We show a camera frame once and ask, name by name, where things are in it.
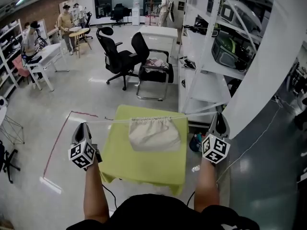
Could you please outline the red coat rack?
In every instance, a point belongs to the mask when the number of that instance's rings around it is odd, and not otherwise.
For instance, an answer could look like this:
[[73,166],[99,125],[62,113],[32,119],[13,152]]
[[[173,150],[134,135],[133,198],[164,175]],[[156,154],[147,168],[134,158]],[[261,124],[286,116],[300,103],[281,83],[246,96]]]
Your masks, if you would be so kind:
[[153,16],[153,9],[154,9],[154,0],[148,0],[149,2],[149,12],[148,12],[148,17],[149,17],[149,26],[155,26],[155,20]]

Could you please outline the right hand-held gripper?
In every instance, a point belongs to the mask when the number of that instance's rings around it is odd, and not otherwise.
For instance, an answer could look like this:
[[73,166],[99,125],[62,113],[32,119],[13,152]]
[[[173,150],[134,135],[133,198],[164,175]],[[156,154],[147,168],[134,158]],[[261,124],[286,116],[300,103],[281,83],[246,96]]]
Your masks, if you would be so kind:
[[229,138],[230,128],[223,114],[215,113],[208,134],[202,142],[202,157],[213,164],[220,163],[228,155],[230,144],[221,138]]

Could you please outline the cream drawstring bag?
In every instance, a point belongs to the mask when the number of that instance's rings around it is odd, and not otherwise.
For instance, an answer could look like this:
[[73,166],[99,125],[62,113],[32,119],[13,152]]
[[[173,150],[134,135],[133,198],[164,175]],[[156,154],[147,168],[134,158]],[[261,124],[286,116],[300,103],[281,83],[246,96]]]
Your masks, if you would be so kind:
[[129,124],[129,141],[135,151],[177,151],[182,138],[175,120],[213,115],[205,112],[177,116],[135,117],[124,120],[90,121],[90,124]]

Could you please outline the white water dispenser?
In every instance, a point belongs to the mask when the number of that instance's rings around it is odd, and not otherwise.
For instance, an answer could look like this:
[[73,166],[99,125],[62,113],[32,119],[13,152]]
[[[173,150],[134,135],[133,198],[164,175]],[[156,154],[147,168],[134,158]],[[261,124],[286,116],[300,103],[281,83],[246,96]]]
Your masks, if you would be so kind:
[[140,2],[139,0],[133,0],[133,7],[131,9],[131,21],[132,25],[140,25]]

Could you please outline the white desk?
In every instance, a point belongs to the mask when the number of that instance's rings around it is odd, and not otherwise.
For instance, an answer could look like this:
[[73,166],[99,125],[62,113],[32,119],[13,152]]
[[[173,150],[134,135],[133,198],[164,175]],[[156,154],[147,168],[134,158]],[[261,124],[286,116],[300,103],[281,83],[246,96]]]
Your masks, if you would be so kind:
[[[63,69],[57,69],[55,66],[55,58],[59,56],[63,62],[64,62],[64,68]],[[61,48],[61,43],[48,45],[45,48],[43,48],[41,51],[39,51],[32,59],[31,62],[26,63],[26,68],[30,72],[31,77],[34,79],[36,86],[39,88],[39,90],[42,90],[42,87],[40,86],[40,83],[38,82],[37,78],[35,77],[35,73],[41,73],[43,76],[43,81],[46,82],[49,89],[53,92],[54,87],[51,84],[45,69],[47,69],[49,66],[52,67],[54,72],[69,72],[70,70],[67,68],[67,61],[65,59],[63,50]]]

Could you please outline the pink clothes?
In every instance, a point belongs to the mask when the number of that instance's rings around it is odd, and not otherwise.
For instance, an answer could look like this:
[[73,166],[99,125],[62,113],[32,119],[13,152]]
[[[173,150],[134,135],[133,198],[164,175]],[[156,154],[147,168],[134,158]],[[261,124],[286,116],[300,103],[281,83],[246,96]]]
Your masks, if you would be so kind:
[[146,66],[159,67],[169,69],[169,64],[158,58],[150,58],[146,60]]

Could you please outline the person's left forearm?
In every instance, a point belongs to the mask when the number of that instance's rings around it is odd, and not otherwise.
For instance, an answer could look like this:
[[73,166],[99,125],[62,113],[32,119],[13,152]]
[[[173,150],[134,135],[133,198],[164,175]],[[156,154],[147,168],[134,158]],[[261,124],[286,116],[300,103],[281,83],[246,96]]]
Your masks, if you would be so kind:
[[83,211],[85,219],[100,223],[105,223],[110,218],[96,157],[93,164],[86,170]]

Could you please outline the green tablecloth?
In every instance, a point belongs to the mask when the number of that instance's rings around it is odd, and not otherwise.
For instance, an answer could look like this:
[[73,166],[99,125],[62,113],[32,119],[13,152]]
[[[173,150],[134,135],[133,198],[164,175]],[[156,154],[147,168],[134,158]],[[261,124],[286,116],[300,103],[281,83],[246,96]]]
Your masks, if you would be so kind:
[[[171,116],[181,145],[178,151],[134,151],[129,141],[129,124],[124,120],[137,117]],[[186,174],[188,120],[181,113],[121,104],[111,125],[104,147],[100,150],[99,170],[103,182],[114,179],[167,186],[173,195],[181,194]]]

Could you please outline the blue waste bin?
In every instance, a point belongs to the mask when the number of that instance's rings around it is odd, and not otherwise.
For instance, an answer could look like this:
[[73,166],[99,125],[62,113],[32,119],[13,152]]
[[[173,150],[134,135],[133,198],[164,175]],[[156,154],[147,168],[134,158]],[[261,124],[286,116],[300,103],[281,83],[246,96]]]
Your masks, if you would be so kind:
[[201,152],[202,138],[203,138],[202,133],[194,133],[193,137],[191,138],[189,142],[189,148],[193,152]]

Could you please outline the person's black shirt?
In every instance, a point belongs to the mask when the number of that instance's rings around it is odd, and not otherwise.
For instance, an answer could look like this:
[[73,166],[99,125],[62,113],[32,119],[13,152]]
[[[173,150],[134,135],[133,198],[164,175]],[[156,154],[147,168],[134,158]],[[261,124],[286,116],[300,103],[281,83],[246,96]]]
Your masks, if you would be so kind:
[[260,230],[259,225],[234,210],[213,205],[197,212],[177,198],[134,195],[105,223],[86,219],[66,230]]

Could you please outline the black swivel chair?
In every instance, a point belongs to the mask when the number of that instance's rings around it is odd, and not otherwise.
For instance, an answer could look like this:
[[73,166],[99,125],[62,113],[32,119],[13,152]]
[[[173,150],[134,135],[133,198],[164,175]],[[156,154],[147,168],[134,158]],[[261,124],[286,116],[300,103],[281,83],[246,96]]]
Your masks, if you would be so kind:
[[3,171],[4,173],[7,174],[9,182],[11,184],[13,184],[13,180],[11,179],[10,168],[12,167],[12,168],[15,168],[19,172],[21,171],[21,169],[19,167],[15,166],[11,163],[14,155],[17,154],[17,153],[18,153],[17,149],[13,149],[13,151],[11,153],[9,153],[5,149],[2,141],[0,140],[0,172]]

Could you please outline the black office chair with headrest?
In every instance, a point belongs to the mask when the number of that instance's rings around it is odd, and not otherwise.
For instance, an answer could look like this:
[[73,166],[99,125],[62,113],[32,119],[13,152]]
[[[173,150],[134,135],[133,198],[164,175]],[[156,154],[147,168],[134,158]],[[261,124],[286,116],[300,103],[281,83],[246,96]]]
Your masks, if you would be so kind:
[[105,51],[105,64],[106,69],[111,73],[115,74],[112,78],[106,81],[109,85],[110,82],[119,77],[123,77],[124,86],[123,91],[127,89],[126,86],[126,76],[138,77],[138,74],[134,74],[134,67],[140,64],[140,59],[136,53],[131,53],[128,50],[118,52],[117,47],[122,42],[115,43],[110,37],[113,34],[113,29],[111,27],[97,26],[96,37]]

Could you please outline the black cantilever chair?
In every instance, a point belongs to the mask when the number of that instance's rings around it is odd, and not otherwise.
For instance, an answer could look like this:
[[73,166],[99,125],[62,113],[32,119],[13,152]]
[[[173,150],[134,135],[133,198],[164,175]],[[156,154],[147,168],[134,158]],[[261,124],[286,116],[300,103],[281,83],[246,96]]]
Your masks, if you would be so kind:
[[[141,65],[140,65],[139,72],[138,72],[139,83],[138,83],[137,92],[136,92],[137,97],[141,100],[163,101],[167,95],[168,84],[173,83],[174,81],[174,71],[173,71],[172,64],[169,63],[169,53],[165,50],[149,48],[140,32],[137,32],[132,37],[131,45],[133,49],[135,50],[135,53],[138,55],[138,58],[141,61]],[[165,62],[169,64],[169,69],[146,66],[145,65],[146,60],[150,59],[151,52],[165,54],[166,56]],[[153,82],[164,83],[165,84],[164,95],[159,98],[140,96],[139,92],[140,92],[141,83],[143,81],[153,81]]]

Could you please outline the person's right forearm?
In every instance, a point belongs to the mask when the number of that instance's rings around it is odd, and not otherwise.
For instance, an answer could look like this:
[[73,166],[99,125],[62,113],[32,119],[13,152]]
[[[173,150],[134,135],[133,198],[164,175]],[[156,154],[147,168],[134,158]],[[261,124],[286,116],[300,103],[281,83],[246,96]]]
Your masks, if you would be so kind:
[[206,207],[219,203],[215,167],[209,160],[202,158],[194,195],[194,210],[202,212]]

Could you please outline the green and black bag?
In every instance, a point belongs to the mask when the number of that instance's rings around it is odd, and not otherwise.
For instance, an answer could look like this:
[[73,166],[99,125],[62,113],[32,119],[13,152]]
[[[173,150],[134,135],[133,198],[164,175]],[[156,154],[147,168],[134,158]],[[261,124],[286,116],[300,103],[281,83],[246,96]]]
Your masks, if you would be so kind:
[[216,63],[239,71],[250,66],[253,54],[241,42],[223,32],[214,39],[211,52]]

